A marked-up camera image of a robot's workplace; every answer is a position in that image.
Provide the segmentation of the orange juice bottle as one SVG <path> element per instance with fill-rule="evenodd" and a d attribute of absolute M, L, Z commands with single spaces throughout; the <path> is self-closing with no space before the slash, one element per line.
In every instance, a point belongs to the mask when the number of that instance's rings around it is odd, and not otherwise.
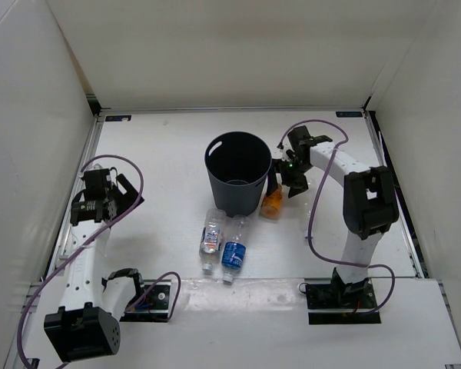
<path fill-rule="evenodd" d="M 279 184 L 272 194 L 264 196 L 260 207 L 260 215 L 266 219 L 275 221 L 280 217 L 282 204 L 282 185 Z"/>

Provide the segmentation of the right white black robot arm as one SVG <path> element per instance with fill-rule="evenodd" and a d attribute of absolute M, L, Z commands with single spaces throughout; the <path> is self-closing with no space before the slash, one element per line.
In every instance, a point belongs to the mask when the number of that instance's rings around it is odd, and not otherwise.
<path fill-rule="evenodd" d="M 392 171 L 386 166 L 369 166 L 341 151 L 340 143 L 326 135 L 312 136 L 307 122 L 301 121 L 284 133 L 289 144 L 278 144 L 282 156 L 274 159 L 267 176 L 268 184 L 261 213 L 272 218 L 281 204 L 281 192 L 288 197 L 303 194 L 309 188 L 306 173 L 311 168 L 323 171 L 311 206 L 306 240 L 313 245 L 313 220 L 326 180 L 332 178 L 343 189 L 343 220 L 348 229 L 340 260 L 314 255 L 334 264 L 330 282 L 330 300 L 345 308 L 366 294 L 368 271 L 376 246 L 399 218 Z"/>

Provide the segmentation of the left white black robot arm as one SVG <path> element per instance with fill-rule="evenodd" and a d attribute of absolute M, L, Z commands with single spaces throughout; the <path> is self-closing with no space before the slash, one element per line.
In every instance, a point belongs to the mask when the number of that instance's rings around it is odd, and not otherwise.
<path fill-rule="evenodd" d="M 124 309 L 142 305 L 146 288 L 135 268 L 111 271 L 106 248 L 109 224 L 143 198 L 124 175 L 95 165 L 81 176 L 84 187 L 71 203 L 69 246 L 78 256 L 68 264 L 65 292 L 44 330 L 61 362 L 118 353 Z"/>

